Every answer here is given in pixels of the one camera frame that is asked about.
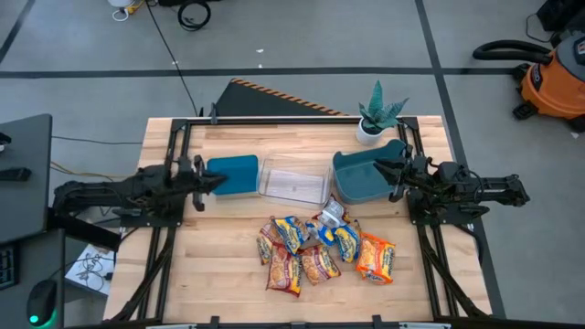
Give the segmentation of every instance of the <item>white pot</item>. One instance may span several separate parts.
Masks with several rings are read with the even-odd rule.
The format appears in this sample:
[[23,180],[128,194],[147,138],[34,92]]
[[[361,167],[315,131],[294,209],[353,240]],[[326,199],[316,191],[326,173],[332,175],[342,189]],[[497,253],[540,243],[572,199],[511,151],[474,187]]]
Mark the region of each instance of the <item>white pot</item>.
[[362,118],[362,120],[360,120],[359,124],[357,125],[356,137],[357,137],[357,140],[362,145],[371,146],[380,140],[380,138],[382,137],[382,133],[384,131],[381,131],[380,133],[375,134],[375,135],[366,133],[366,132],[364,132],[364,128],[362,127],[363,121],[364,121],[364,118]]

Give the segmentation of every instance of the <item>potted plant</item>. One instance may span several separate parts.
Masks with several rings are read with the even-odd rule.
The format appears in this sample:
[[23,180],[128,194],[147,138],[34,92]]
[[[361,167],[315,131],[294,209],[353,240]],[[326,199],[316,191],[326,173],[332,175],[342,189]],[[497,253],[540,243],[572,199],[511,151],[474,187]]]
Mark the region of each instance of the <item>potted plant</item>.
[[404,101],[384,106],[382,86],[380,86],[380,81],[377,81],[367,110],[362,103],[359,103],[362,120],[357,126],[357,140],[365,146],[375,144],[382,137],[386,128],[394,127],[398,123],[396,116],[399,115],[408,100],[407,98]]

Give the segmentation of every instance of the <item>blue snack bag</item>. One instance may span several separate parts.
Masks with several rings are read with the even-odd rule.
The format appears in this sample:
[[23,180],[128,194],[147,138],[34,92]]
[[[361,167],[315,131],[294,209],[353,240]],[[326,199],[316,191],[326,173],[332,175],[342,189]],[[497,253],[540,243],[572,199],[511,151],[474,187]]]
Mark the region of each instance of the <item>blue snack bag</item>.
[[359,234],[361,227],[357,219],[353,223],[349,223],[339,228],[333,229],[333,235],[339,245],[339,253],[341,260],[344,262],[352,262],[357,260],[359,256]]
[[305,222],[307,229],[312,237],[323,243],[327,247],[331,247],[335,244],[335,236],[330,228],[319,221],[317,216],[308,219]]

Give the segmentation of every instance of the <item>shop vacuum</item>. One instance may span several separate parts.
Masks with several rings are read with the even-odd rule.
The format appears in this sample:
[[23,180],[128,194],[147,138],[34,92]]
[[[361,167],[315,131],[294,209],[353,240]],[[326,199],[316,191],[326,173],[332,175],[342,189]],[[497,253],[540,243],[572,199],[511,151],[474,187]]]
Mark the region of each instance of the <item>shop vacuum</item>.
[[525,120],[546,114],[568,120],[578,133],[585,132],[585,35],[568,37],[552,51],[525,41],[494,41],[477,48],[473,58],[534,63],[512,70],[524,99],[514,108],[514,116]]

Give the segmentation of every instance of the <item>computer mouse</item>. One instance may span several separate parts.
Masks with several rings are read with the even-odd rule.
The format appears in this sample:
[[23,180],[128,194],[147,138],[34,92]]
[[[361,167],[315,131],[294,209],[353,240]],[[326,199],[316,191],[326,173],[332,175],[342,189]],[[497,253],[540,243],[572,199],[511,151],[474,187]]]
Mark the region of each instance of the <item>computer mouse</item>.
[[43,280],[28,295],[27,318],[33,326],[41,326],[50,320],[57,303],[57,283]]

